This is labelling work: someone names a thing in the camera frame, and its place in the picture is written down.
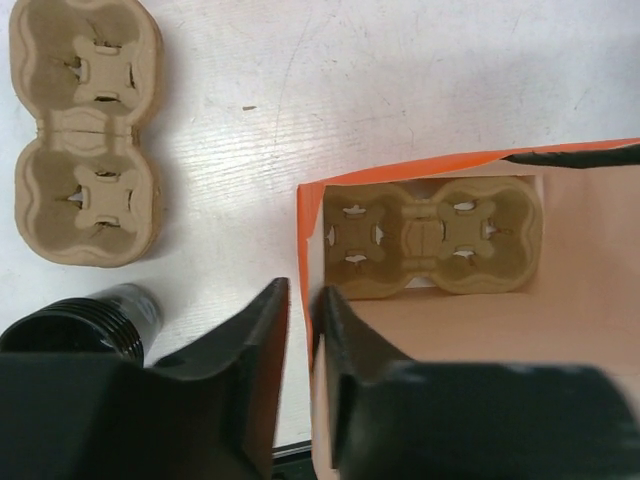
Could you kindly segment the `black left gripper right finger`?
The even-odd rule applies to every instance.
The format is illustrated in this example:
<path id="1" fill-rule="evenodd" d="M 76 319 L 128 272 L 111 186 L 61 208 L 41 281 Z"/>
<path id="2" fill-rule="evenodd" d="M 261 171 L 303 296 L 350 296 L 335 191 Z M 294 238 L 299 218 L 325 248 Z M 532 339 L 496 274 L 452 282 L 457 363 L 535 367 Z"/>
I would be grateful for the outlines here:
<path id="1" fill-rule="evenodd" d="M 639 424 L 583 365 L 423 362 L 377 333 L 334 287 L 323 341 L 328 457 L 342 479 L 635 479 Z"/>

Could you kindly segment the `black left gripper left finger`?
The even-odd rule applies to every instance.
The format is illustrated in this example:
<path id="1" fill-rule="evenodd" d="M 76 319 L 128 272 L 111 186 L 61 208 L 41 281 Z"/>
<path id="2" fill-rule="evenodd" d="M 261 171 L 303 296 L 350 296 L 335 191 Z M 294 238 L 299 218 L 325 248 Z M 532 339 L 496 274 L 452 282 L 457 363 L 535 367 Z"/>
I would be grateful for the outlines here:
<path id="1" fill-rule="evenodd" d="M 267 479 L 289 282 L 152 365 L 1 351 L 5 479 Z"/>

